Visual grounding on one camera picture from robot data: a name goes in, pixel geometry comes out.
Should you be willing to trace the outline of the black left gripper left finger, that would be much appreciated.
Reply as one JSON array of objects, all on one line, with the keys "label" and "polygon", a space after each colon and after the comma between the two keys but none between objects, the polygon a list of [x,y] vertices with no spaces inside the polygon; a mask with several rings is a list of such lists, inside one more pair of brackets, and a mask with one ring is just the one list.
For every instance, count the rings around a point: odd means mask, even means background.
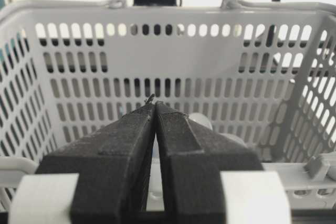
[{"label": "black left gripper left finger", "polygon": [[43,157],[38,174],[79,175],[72,223],[122,223],[146,210],[155,105],[152,99],[121,119]]}]

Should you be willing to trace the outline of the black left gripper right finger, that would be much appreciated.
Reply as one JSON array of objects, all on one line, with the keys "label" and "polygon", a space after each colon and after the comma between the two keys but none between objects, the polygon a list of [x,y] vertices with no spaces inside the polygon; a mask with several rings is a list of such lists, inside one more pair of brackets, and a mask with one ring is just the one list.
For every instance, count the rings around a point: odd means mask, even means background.
[{"label": "black left gripper right finger", "polygon": [[257,154],[156,103],[164,209],[175,223],[224,223],[221,171],[260,171]]}]

